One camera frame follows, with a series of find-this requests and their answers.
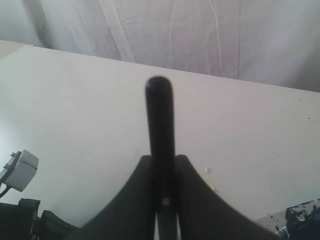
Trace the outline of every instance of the wrinkled white cloth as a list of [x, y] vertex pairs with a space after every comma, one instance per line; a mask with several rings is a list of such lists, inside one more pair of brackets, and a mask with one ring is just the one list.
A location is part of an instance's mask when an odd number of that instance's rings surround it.
[[319, 0], [0, 0], [0, 39], [320, 92], [319, 12]]

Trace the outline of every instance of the white tabletop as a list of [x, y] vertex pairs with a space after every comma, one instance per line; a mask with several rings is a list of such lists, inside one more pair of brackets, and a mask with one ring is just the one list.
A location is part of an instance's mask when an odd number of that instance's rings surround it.
[[38, 173], [1, 200], [41, 200], [81, 226], [150, 153], [145, 83], [172, 81], [176, 153], [212, 169], [251, 219], [320, 196], [320, 94], [24, 46], [0, 62], [0, 164], [27, 149]]
[[27, 44], [19, 42], [0, 40], [0, 60], [4, 59], [15, 51], [18, 51], [20, 48], [26, 45]]

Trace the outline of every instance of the white fabric backdrop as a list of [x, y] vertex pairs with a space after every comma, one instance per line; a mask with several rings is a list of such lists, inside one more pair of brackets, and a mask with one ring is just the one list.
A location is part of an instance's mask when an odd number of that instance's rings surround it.
[[319, 12], [319, 0], [0, 0], [0, 39], [320, 92]]

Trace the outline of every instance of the black rod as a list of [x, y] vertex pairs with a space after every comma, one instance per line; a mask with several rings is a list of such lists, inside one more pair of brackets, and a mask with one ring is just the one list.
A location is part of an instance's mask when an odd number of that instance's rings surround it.
[[145, 87], [145, 97], [151, 155], [155, 166], [159, 237], [161, 240], [176, 240], [175, 129], [171, 83], [165, 77], [151, 78]]

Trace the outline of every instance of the white plug adapter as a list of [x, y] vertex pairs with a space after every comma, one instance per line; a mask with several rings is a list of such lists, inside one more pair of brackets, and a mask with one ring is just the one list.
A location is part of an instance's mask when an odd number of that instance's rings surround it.
[[0, 183], [22, 192], [36, 175], [39, 158], [27, 150], [11, 154], [0, 172]]

